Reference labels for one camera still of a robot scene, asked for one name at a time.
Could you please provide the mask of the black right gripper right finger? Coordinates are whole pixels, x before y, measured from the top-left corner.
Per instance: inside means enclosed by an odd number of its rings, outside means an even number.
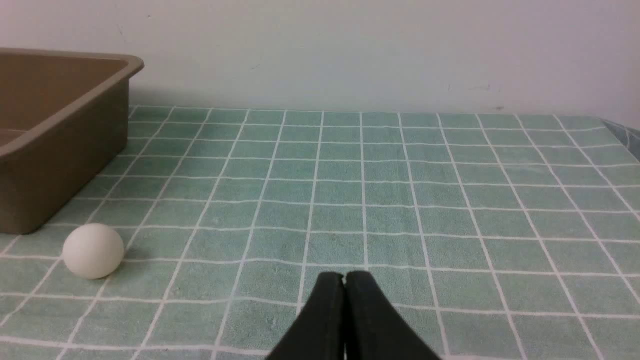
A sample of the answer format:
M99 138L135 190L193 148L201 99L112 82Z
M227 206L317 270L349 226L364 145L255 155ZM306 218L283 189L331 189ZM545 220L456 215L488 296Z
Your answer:
M348 360L438 360L394 309L367 271L346 275L349 320L345 350Z

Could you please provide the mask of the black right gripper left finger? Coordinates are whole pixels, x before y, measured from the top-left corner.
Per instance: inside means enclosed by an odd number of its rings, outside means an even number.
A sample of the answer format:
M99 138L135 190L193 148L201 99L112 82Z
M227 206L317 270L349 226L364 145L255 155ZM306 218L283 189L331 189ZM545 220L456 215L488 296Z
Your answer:
M336 272L318 274L301 312L267 359L343 360L344 307L343 276Z

